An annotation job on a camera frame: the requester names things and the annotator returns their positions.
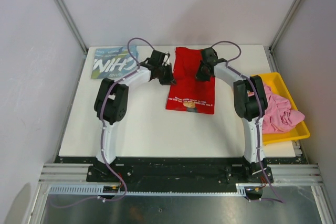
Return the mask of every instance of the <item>red fabric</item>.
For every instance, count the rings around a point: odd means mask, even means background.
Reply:
[[[177,85],[170,87],[167,110],[215,113],[215,78],[196,81],[195,76],[202,59],[201,51],[185,47],[176,48],[174,78]]]

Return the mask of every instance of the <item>pink cloth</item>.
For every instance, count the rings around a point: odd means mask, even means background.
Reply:
[[[262,123],[263,133],[288,132],[305,119],[300,111],[291,110],[289,100],[274,94],[270,86],[264,84],[264,89],[268,107]]]

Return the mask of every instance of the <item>wall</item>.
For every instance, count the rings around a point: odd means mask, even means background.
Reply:
[[[336,1],[305,0],[276,49],[281,74],[311,132],[302,141],[319,163],[336,209]]]
[[[0,6],[0,223],[20,223],[55,151],[83,55],[53,0]]]
[[[219,40],[268,46],[293,0],[64,0],[87,46],[211,45]]]

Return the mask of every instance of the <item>yellow bin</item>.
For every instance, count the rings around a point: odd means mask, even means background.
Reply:
[[[258,74],[263,82],[269,85],[272,88],[272,92],[278,94],[289,100],[292,105],[292,109],[298,110],[296,107],[293,98],[290,96],[290,93],[281,77],[277,72],[273,73],[262,73]],[[275,133],[275,134],[263,134],[262,139],[264,144],[279,143],[285,141],[297,141],[300,139],[308,138],[310,133],[304,121],[296,125],[294,129],[287,133]]]

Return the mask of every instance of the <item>white tabletop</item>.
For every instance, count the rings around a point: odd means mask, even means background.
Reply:
[[[201,49],[206,46],[186,46]],[[92,80],[97,47],[90,47],[72,105],[59,156],[95,156],[99,150],[101,122],[93,110],[101,80]],[[175,46],[155,46],[171,53]],[[270,72],[263,46],[241,46],[242,54],[232,66],[246,75]],[[216,46],[220,58],[237,54],[234,46]],[[139,59],[151,55],[149,46],[138,46]],[[216,80],[215,114],[207,115],[165,109],[169,86],[152,80],[129,93],[128,108],[121,121],[117,156],[133,157],[240,157],[244,153],[244,131],[233,106],[233,92]],[[267,157],[294,157],[291,142],[265,146]]]

